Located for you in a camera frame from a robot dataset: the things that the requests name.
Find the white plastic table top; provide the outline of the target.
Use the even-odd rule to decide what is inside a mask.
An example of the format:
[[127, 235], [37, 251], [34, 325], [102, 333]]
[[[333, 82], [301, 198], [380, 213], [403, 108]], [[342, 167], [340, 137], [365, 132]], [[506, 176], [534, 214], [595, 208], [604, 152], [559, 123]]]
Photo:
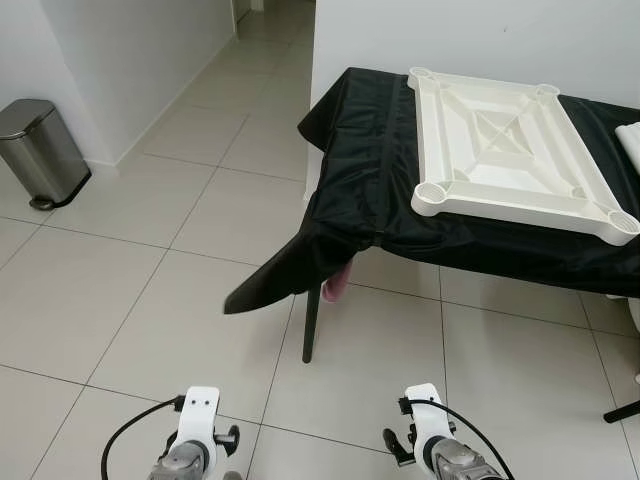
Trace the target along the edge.
[[453, 212], [590, 234], [613, 246], [640, 223], [614, 197], [553, 84], [410, 69], [416, 214]]

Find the white plastic table leg tube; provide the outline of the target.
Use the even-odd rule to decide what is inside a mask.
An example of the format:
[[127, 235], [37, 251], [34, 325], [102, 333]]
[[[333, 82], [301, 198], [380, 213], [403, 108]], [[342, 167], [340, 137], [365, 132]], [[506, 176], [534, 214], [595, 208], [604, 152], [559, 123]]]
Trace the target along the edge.
[[614, 136], [620, 141], [628, 159], [634, 168], [640, 170], [640, 123], [635, 122], [627, 125], [618, 125], [614, 128]]

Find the black table cloth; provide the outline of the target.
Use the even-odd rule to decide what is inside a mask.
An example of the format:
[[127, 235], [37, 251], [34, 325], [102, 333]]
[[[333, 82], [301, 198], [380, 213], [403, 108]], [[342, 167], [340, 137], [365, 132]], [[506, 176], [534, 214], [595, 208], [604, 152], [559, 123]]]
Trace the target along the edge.
[[404, 74], [351, 67], [298, 125], [323, 152], [296, 234], [225, 298], [243, 314], [310, 291], [371, 247], [415, 262], [571, 291], [640, 296], [640, 246], [512, 221], [411, 209], [415, 95]]

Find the steel pedal trash bin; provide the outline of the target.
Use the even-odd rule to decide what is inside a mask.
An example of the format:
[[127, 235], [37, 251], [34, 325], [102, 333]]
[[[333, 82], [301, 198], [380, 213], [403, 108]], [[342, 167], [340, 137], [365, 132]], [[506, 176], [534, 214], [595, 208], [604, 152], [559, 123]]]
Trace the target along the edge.
[[67, 123], [44, 99], [17, 99], [0, 110], [0, 159], [40, 211], [70, 204], [92, 177]]

